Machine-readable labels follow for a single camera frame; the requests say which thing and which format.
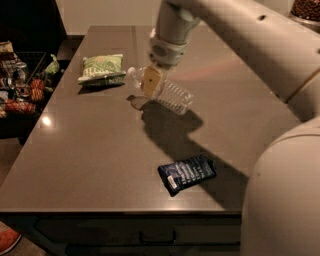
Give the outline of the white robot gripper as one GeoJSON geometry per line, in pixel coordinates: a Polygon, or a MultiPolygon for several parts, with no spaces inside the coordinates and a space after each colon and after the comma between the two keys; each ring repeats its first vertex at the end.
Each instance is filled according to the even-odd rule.
{"type": "MultiPolygon", "coordinates": [[[[150,33],[150,60],[162,69],[169,70],[181,62],[187,45],[186,30],[159,32],[154,28],[150,33]]],[[[142,76],[143,94],[148,98],[156,98],[160,94],[162,82],[163,73],[159,68],[146,67],[142,76]]]]}

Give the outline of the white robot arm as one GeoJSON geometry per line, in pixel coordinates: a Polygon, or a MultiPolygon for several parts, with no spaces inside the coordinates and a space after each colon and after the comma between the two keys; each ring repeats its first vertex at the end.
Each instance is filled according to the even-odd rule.
{"type": "Polygon", "coordinates": [[[265,146],[248,173],[241,256],[320,256],[320,35],[256,0],[161,0],[150,34],[156,72],[177,66],[204,22],[271,96],[249,106],[297,126],[265,146]]]}

